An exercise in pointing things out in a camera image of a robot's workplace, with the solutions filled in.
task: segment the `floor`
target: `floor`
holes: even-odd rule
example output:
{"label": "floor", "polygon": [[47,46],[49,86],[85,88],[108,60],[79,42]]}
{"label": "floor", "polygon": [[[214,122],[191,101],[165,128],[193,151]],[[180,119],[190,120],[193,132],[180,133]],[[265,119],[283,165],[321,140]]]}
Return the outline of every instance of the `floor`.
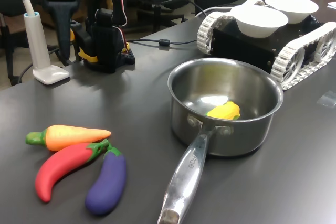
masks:
{"label": "floor", "polygon": [[[195,15],[192,14],[194,12],[194,6],[192,4],[188,4],[182,8],[176,9],[173,14],[184,14],[187,19],[193,18]],[[127,16],[129,16],[129,19],[135,18],[135,12],[130,11],[127,13]],[[44,27],[44,33],[47,40],[47,44],[49,45],[55,45],[57,44],[57,38],[56,33],[54,30]],[[144,32],[137,32],[137,33],[127,33],[126,40],[129,39],[139,39],[144,36],[149,35],[151,32],[144,31]],[[29,49],[27,48],[16,48],[13,55],[13,65],[14,65],[14,75],[20,75],[20,73],[32,62],[30,57]],[[59,62],[58,58],[55,54],[50,55],[51,64],[57,65],[62,67],[62,63]],[[75,56],[73,53],[73,49],[71,50],[71,56],[70,60],[74,60]],[[22,82],[26,82],[28,80],[32,80],[33,74],[32,74],[32,68],[30,68],[25,75],[22,78]],[[10,88],[10,81],[7,77],[7,68],[6,68],[6,59],[5,59],[5,51],[3,49],[0,49],[0,90],[4,90],[7,88]]]}

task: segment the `saucepan rim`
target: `saucepan rim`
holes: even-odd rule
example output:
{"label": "saucepan rim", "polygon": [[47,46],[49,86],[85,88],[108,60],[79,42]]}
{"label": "saucepan rim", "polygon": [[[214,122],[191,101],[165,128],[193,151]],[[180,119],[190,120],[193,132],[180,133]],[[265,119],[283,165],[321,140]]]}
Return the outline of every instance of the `saucepan rim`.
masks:
{"label": "saucepan rim", "polygon": [[[259,72],[261,75],[263,75],[264,77],[266,77],[266,79],[268,79],[268,81],[276,88],[276,91],[278,93],[278,102],[277,105],[267,114],[259,116],[257,118],[253,118],[253,119],[246,119],[246,120],[224,120],[224,119],[218,119],[218,118],[213,118],[211,116],[208,115],[204,115],[204,114],[200,114],[197,111],[189,108],[188,106],[186,106],[183,102],[181,102],[175,95],[174,91],[173,91],[173,87],[172,87],[172,83],[173,80],[175,78],[175,76],[180,73],[181,71],[183,71],[184,69],[190,67],[190,65],[197,65],[197,64],[203,64],[203,63],[214,63],[214,62],[223,62],[226,64],[230,64],[230,65],[242,65],[248,68],[251,68],[257,72]],[[252,122],[252,121],[258,121],[260,119],[266,118],[272,114],[274,114],[282,105],[282,102],[284,101],[284,93],[283,90],[281,88],[281,85],[267,72],[263,71],[260,68],[257,68],[251,64],[242,62],[242,61],[238,61],[238,60],[231,60],[231,59],[225,59],[225,58],[203,58],[203,59],[195,59],[195,60],[190,60],[187,61],[185,63],[180,64],[179,66],[177,66],[176,68],[174,68],[174,70],[169,74],[168,76],[168,88],[170,91],[170,94],[172,95],[172,97],[183,107],[185,107],[187,110],[192,111],[193,113],[206,118],[206,119],[210,119],[210,120],[215,120],[215,121],[222,121],[222,122],[235,122],[235,123],[243,123],[243,122]]]}

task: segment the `white base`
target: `white base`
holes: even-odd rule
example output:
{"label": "white base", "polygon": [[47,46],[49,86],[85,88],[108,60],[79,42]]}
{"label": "white base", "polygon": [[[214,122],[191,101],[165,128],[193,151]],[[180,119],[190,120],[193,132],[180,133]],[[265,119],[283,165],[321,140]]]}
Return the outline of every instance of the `white base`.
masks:
{"label": "white base", "polygon": [[50,65],[45,68],[33,70],[33,75],[36,80],[43,84],[50,85],[70,76],[70,73],[60,67]]}

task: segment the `white stand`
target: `white stand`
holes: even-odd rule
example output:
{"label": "white stand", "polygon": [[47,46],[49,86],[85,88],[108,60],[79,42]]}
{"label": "white stand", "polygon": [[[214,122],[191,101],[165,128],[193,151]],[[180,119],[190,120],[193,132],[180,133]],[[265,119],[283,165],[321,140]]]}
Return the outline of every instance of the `white stand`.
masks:
{"label": "white stand", "polygon": [[34,77],[46,85],[68,78],[70,76],[68,71],[50,64],[40,14],[38,12],[34,12],[34,16],[28,16],[28,14],[25,13],[24,19],[30,54],[34,65]]}

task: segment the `tracked robot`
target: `tracked robot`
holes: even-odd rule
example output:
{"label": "tracked robot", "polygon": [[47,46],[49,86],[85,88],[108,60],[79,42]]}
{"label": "tracked robot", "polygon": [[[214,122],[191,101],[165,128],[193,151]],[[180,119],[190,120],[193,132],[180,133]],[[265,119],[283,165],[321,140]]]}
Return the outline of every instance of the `tracked robot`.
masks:
{"label": "tracked robot", "polygon": [[[243,5],[265,3],[247,0]],[[239,31],[233,12],[212,12],[198,30],[197,46],[205,54],[260,67],[288,90],[330,62],[336,52],[336,22],[322,24],[309,15],[256,39]]]}

